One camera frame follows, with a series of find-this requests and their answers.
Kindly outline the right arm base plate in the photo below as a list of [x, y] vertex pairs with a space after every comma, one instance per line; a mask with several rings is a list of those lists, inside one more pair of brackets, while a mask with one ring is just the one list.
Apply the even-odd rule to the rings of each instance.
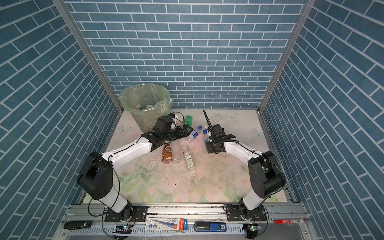
[[248, 210], [245, 205], [224, 204], [223, 210], [226, 213], [227, 221], [266, 221], [267, 213], [264, 206], [259, 206], [253, 210]]

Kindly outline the clear ribbed crushed bottle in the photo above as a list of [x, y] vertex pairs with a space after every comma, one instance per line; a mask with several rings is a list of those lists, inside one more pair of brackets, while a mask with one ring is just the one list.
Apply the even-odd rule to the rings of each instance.
[[216, 125], [222, 120], [222, 118], [223, 117], [221, 114], [214, 114], [213, 116], [211, 116], [209, 118], [209, 120], [210, 120], [211, 125]]

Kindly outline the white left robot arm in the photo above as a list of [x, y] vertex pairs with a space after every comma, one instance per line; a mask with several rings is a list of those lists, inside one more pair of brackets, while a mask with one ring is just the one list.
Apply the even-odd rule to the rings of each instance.
[[131, 203], [120, 193], [121, 185], [118, 189], [114, 187], [116, 170], [142, 155], [153, 152], [165, 143], [189, 136], [193, 128], [186, 124], [177, 126], [175, 120], [174, 116], [161, 116], [150, 131], [143, 133], [132, 143], [102, 154], [90, 153], [78, 175], [78, 185], [94, 200], [119, 214], [122, 219], [130, 217]]

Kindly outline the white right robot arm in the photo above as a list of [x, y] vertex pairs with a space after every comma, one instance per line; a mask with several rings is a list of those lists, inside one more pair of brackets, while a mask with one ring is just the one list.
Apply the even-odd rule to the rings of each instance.
[[286, 177], [272, 152], [262, 153], [242, 144], [234, 135], [227, 135], [219, 124], [212, 125], [206, 111], [203, 113], [208, 124], [209, 140], [205, 143], [208, 153], [225, 152], [248, 165], [252, 189], [240, 201], [243, 212], [255, 210], [284, 188]]

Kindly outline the blue red label bottle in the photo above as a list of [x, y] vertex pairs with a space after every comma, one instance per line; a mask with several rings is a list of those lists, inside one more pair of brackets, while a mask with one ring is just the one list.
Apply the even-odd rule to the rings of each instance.
[[204, 141], [204, 144], [207, 144], [210, 142], [210, 139], [209, 139], [209, 135], [208, 135], [208, 130], [205, 129], [203, 130], [203, 141]]

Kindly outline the large clear green cap bottle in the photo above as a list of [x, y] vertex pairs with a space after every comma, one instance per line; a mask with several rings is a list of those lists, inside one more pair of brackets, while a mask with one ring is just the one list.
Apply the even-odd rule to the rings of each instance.
[[143, 110], [150, 110], [150, 109], [152, 109], [153, 107], [154, 107], [153, 105], [146, 105], [145, 107], [143, 107], [142, 105], [137, 104], [137, 105], [135, 106], [135, 109], [136, 109], [136, 110], [143, 111]]

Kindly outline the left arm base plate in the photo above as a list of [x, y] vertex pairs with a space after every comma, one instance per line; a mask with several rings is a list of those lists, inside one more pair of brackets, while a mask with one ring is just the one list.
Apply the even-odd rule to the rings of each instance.
[[104, 221], [106, 223], [145, 222], [148, 206], [125, 207], [120, 213], [107, 208]]

